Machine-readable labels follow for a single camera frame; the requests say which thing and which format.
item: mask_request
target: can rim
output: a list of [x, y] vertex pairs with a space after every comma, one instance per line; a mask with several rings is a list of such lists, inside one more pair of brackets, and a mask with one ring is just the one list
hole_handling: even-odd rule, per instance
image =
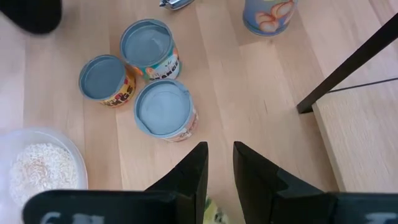
[[[153, 63], [142, 64], [142, 65], [140, 65], [139, 63], [134, 63], [134, 61], [131, 61], [131, 62], [130, 62], [130, 60], [126, 57], [126, 52], [125, 52], [125, 50], [124, 50], [124, 44], [123, 44], [123, 42], [124, 42], [125, 40], [127, 40], [127, 38], [129, 37], [130, 31], [131, 31], [135, 26], [137, 26], [138, 24], [143, 23], [143, 22], [150, 22], [150, 23], [152, 23], [153, 25], [156, 25], [156, 26], [159, 26], [159, 27], [161, 27], [161, 28], [164, 28], [164, 29], [167, 31], [168, 35], [170, 36], [170, 41], [169, 41], [169, 45], [167, 46], [167, 50], [162, 54], [162, 56], [161, 56], [158, 60], [156, 60], [156, 61], [153, 62]], [[173, 48], [173, 44], [172, 44], [173, 42], [174, 42], [174, 40], [173, 40], [172, 32], [170, 31], [169, 27], [168, 27], [164, 22], [159, 21], [159, 20], [157, 20], [157, 19], [141, 19], [141, 20], [136, 21], [135, 23], [131, 24], [131, 25], [130, 25], [129, 27], [127, 27], [127, 29], [123, 32], [122, 37], [120, 38], [120, 43], [119, 43], [120, 54], [121, 54], [123, 60], [124, 60], [126, 63], [128, 63], [129, 65], [138, 66], [138, 67], [151, 67], [151, 66], [157, 65], [159, 62], [162, 62], [162, 61], [164, 61], [164, 60], [167, 58], [169, 52], [170, 52], [171, 49]]]
[[[95, 65], [97, 65], [97, 63], [102, 62], [105, 58], [108, 58], [108, 59], [115, 60], [115, 61], [119, 62], [120, 65], [123, 67], [124, 75], [122, 76], [122, 79], [119, 81], [119, 84], [118, 84], [117, 88], [115, 89], [114, 92], [112, 92], [112, 94], [110, 94], [109, 96], [104, 97], [104, 98], [93, 98], [93, 97], [91, 97], [91, 96], [89, 96], [89, 95], [86, 94], [86, 91], [84, 90], [83, 85], [84, 85], [84, 83], [86, 82], [86, 77], [87, 77], [87, 75], [90, 73], [90, 70], [91, 70]], [[80, 91], [81, 91], [81, 94], [83, 94], [83, 96], [85, 96], [85, 97], [87, 97], [87, 98], [89, 98], [89, 99], [91, 99], [91, 100], [95, 100], [95, 101], [108, 100], [110, 97], [114, 96], [115, 94], [117, 94], [117, 93], [119, 92], [119, 90], [121, 89], [121, 87], [122, 87], [123, 84], [124, 84], [124, 80], [126, 79], [126, 77], [127, 77], [127, 76], [126, 76], [126, 68], [125, 68], [123, 62], [120, 61], [120, 59], [118, 59], [118, 58], [117, 58], [116, 56], [114, 56], [114, 55], [108, 55], [108, 54], [99, 55], [99, 56], [97, 56], [97, 57], [91, 59], [89, 62], [87, 62], [87, 63], [85, 64], [85, 66], [83, 66], [83, 68], [81, 69], [80, 76], [79, 76], [79, 89], [80, 89]]]
[[[166, 83], [171, 83], [173, 85], [175, 85], [176, 87], [178, 87], [183, 94], [186, 94], [188, 96], [189, 99], [189, 114], [188, 116], [185, 118], [184, 123], [181, 125], [181, 127], [179, 127], [177, 130], [168, 133], [168, 134], [154, 134], [152, 133], [147, 126], [141, 121], [140, 117], [138, 117], [139, 114], [139, 108], [142, 97], [147, 94], [149, 91], [151, 91], [151, 89], [153, 89], [153, 87], [157, 86], [157, 85], [162, 85], [162, 84], [166, 84]], [[136, 123], [138, 125], [138, 128], [145, 132], [146, 134], [150, 134], [153, 137], [156, 138], [170, 138], [170, 137], [174, 137], [176, 136], [179, 132], [181, 132], [181, 130], [189, 123], [190, 118], [193, 116], [193, 109], [194, 109], [194, 105], [193, 105], [193, 100], [192, 100], [192, 95], [190, 94], [190, 92], [187, 90], [187, 88], [180, 82], [173, 80], [171, 78], [165, 78], [165, 79], [161, 79], [161, 80], [156, 80], [151, 82], [150, 84], [148, 84], [147, 86], [145, 86], [144, 89], [142, 89], [139, 94], [136, 97], [136, 100], [134, 102], [134, 119], [136, 120]]]

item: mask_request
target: uncooked rice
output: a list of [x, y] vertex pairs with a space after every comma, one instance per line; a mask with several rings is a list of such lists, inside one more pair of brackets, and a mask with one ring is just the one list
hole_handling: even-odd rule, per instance
[[20, 206], [46, 190], [75, 188], [77, 176], [72, 156], [50, 143], [27, 146], [10, 170], [10, 195]]

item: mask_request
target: tall can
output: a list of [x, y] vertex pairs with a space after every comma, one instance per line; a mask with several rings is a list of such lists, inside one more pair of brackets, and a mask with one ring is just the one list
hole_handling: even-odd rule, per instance
[[86, 98], [114, 108], [131, 99], [136, 80], [117, 57], [100, 55], [81, 70], [79, 87]]
[[129, 26], [121, 37], [120, 53], [131, 70], [145, 81], [176, 79], [181, 71], [173, 35], [166, 24], [155, 19]]
[[134, 117], [141, 131], [169, 142], [189, 138], [199, 119], [189, 91], [169, 78], [141, 90], [134, 104]]
[[244, 25], [265, 36], [280, 34], [288, 26], [298, 0], [245, 0]]

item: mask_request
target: black object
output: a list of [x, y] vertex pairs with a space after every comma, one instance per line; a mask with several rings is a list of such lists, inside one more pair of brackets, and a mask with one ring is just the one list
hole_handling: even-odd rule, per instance
[[20, 28], [33, 34], [47, 34], [60, 23], [61, 0], [0, 0], [0, 11]]
[[208, 178], [208, 146], [200, 142], [147, 190], [53, 190], [30, 199], [25, 224], [202, 224]]
[[332, 72], [321, 84], [319, 84], [298, 105], [299, 113], [312, 112], [312, 105], [323, 95], [327, 94], [337, 84], [359, 69], [368, 60], [373, 58], [382, 49], [398, 38], [398, 14], [394, 15], [371, 38], [369, 38], [358, 50], [345, 60], [334, 72]]
[[233, 159], [247, 224], [398, 223], [398, 194], [324, 193], [241, 142]]

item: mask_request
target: clear plastic bowl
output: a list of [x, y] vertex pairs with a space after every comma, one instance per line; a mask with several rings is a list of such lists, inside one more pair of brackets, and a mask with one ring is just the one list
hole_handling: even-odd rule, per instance
[[75, 161], [78, 186], [87, 189], [87, 171], [84, 160], [74, 145], [63, 134], [49, 128], [26, 128], [0, 136], [0, 223], [20, 223], [21, 207], [9, 194], [9, 171], [18, 153], [30, 144], [51, 143], [66, 149]]

